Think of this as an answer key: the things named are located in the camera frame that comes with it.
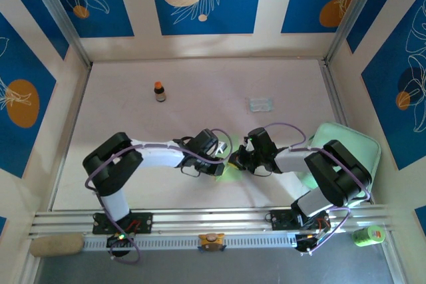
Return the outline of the light green paper sheet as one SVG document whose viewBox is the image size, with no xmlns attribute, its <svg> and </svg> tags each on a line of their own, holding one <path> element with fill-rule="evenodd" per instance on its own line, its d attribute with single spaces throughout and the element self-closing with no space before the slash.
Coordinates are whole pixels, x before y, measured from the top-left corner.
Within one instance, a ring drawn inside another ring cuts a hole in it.
<svg viewBox="0 0 426 284">
<path fill-rule="evenodd" d="M 232 140 L 232 151 L 228 148 L 225 153 L 220 156 L 220 158 L 224 158 L 225 156 L 237 151 L 241 145 L 241 138 L 237 134 L 231 134 L 230 137 Z M 216 176 L 215 181 L 220 183 L 237 182 L 243 179 L 245 173 L 246 171 L 239 171 L 226 162 L 222 175 Z"/>
</svg>

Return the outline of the clear plastic packet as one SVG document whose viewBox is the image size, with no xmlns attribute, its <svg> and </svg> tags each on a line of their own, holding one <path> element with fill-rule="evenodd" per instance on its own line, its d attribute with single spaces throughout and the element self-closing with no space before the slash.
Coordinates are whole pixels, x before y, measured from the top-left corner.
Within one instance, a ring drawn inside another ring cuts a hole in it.
<svg viewBox="0 0 426 284">
<path fill-rule="evenodd" d="M 274 109 L 271 98 L 248 98 L 247 105 L 250 112 L 271 112 Z"/>
</svg>

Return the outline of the brown bottle with orange cap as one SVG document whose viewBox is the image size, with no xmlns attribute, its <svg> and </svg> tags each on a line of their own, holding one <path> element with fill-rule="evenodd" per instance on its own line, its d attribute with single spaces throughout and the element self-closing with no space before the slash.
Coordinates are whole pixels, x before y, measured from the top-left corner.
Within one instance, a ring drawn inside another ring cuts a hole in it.
<svg viewBox="0 0 426 284">
<path fill-rule="evenodd" d="M 164 102 L 166 100 L 165 89 L 160 81 L 154 83 L 155 99 L 158 102 Z"/>
</svg>

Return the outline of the mint green zip pouch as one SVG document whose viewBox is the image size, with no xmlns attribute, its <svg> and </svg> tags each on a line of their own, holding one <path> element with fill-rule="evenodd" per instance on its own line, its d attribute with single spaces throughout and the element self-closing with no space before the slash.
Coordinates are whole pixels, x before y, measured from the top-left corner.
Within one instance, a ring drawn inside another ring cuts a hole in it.
<svg viewBox="0 0 426 284">
<path fill-rule="evenodd" d="M 367 189 L 370 192 L 381 158 L 381 146 L 379 143 L 341 124 L 324 122 L 318 127 L 316 133 L 309 138 L 308 146 L 319 148 L 330 140 L 340 141 L 369 171 L 372 182 Z"/>
</svg>

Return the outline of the green tape roll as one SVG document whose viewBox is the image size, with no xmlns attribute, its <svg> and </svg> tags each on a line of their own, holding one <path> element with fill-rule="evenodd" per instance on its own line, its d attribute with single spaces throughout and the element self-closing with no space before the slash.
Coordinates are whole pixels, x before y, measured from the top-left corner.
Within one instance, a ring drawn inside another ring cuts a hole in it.
<svg viewBox="0 0 426 284">
<path fill-rule="evenodd" d="M 385 241 L 385 237 L 385 230 L 378 225 L 370 225 L 356 230 L 351 235 L 354 244 L 358 247 L 366 247 L 383 243 Z"/>
</svg>

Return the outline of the beige sponge block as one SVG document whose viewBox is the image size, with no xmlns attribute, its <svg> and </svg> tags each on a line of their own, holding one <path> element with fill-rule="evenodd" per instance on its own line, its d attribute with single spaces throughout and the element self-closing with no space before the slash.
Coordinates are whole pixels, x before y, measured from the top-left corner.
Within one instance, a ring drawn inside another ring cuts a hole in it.
<svg viewBox="0 0 426 284">
<path fill-rule="evenodd" d="M 34 239 L 29 253 L 34 257 L 74 255 L 82 251 L 85 239 L 82 234 L 49 235 Z"/>
</svg>

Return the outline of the aluminium mounting rail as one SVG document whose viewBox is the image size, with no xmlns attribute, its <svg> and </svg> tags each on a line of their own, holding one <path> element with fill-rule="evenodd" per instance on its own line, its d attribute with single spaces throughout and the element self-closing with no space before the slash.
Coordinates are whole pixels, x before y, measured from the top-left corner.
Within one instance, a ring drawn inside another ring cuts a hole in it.
<svg viewBox="0 0 426 284">
<path fill-rule="evenodd" d="M 201 233 L 226 235 L 272 233 L 266 216 L 272 207 L 154 210 L 151 236 L 189 236 Z M 31 239 L 62 233 L 82 233 L 91 236 L 95 211 L 37 212 L 29 229 Z M 340 232 L 355 231 L 369 225 L 395 229 L 394 219 L 385 205 L 361 204 L 351 209 L 349 219 Z"/>
</svg>

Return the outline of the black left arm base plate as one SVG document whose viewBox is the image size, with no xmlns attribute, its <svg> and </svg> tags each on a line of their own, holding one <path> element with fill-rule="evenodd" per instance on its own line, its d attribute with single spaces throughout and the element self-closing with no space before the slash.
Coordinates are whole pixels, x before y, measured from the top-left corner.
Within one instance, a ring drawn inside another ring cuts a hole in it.
<svg viewBox="0 0 426 284">
<path fill-rule="evenodd" d="M 152 228 L 152 218 L 153 214 L 150 212 L 130 212 L 115 223 L 126 233 L 149 234 L 151 233 Z M 112 235 L 118 232 L 118 228 L 112 223 L 105 213 L 95 213 L 93 215 L 93 234 Z"/>
</svg>

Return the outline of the aluminium frame post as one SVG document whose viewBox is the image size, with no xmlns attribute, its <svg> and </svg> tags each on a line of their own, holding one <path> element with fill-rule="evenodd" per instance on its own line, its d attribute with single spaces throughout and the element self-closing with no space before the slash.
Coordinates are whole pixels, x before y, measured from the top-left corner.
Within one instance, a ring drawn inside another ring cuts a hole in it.
<svg viewBox="0 0 426 284">
<path fill-rule="evenodd" d="M 337 31 L 335 32 L 333 41 L 331 42 L 331 45 L 329 46 L 329 49 L 323 58 L 323 61 L 327 67 L 331 65 L 336 54 L 339 52 L 342 43 L 346 40 L 349 32 L 352 30 L 366 3 L 367 0 L 352 0 L 349 4 L 347 11 L 343 16 Z"/>
<path fill-rule="evenodd" d="M 60 0 L 42 0 L 42 2 L 57 24 L 64 38 L 67 40 L 68 44 L 70 44 L 79 60 L 89 71 L 92 67 L 92 62 L 86 50 L 84 49 L 80 37 Z"/>
</svg>

